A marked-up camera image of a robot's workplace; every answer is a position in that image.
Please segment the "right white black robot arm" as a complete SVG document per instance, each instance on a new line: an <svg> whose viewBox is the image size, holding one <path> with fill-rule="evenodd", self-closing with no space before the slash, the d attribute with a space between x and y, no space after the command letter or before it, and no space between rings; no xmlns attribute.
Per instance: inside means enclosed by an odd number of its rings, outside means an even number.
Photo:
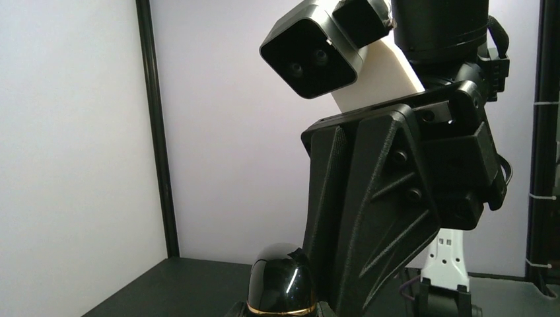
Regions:
<svg viewBox="0 0 560 317"><path fill-rule="evenodd" d="M488 2L392 5L396 45L425 91L369 101L302 134L318 316L362 316L438 233L474 229L507 192L484 106L504 89L508 38Z"/></svg>

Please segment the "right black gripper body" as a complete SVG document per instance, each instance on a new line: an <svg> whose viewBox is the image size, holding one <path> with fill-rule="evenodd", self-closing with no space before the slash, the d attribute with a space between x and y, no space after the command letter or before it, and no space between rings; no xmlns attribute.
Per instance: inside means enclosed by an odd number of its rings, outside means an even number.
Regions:
<svg viewBox="0 0 560 317"><path fill-rule="evenodd" d="M472 230L483 208L498 210L507 192L484 109L494 94L475 63L449 73L424 68L423 78L427 91L322 119L302 142L317 160L320 134L341 132L350 211L402 206L430 213L442 228Z"/></svg>

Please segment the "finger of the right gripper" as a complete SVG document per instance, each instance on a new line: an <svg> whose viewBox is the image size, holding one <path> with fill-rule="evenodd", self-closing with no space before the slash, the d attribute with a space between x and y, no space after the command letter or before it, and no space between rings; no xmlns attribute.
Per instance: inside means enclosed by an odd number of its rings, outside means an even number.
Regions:
<svg viewBox="0 0 560 317"><path fill-rule="evenodd" d="M357 263L363 181L356 138L340 125L307 133L310 177L303 248L318 296L343 302Z"/></svg>
<svg viewBox="0 0 560 317"><path fill-rule="evenodd" d="M416 127L403 104L357 126L329 294L338 316L364 315L437 233Z"/></svg>

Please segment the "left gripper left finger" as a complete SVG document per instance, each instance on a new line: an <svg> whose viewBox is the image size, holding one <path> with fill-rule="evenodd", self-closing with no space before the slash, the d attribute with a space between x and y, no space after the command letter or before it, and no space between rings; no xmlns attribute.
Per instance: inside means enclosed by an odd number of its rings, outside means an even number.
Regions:
<svg viewBox="0 0 560 317"><path fill-rule="evenodd" d="M247 317L246 303L241 301L234 303L224 317Z"/></svg>

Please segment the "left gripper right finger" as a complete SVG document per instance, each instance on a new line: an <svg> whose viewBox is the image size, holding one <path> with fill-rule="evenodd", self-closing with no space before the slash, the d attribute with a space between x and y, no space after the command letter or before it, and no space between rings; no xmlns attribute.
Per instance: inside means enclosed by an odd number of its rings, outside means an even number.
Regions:
<svg viewBox="0 0 560 317"><path fill-rule="evenodd" d="M317 317L337 317L336 313L325 301L317 303Z"/></svg>

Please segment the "black gold charging case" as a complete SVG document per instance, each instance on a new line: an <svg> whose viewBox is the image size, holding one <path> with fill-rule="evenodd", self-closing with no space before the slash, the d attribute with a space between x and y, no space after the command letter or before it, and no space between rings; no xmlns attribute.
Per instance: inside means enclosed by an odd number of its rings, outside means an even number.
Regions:
<svg viewBox="0 0 560 317"><path fill-rule="evenodd" d="M248 316L317 316L318 300L310 262L301 247L265 247L250 272Z"/></svg>

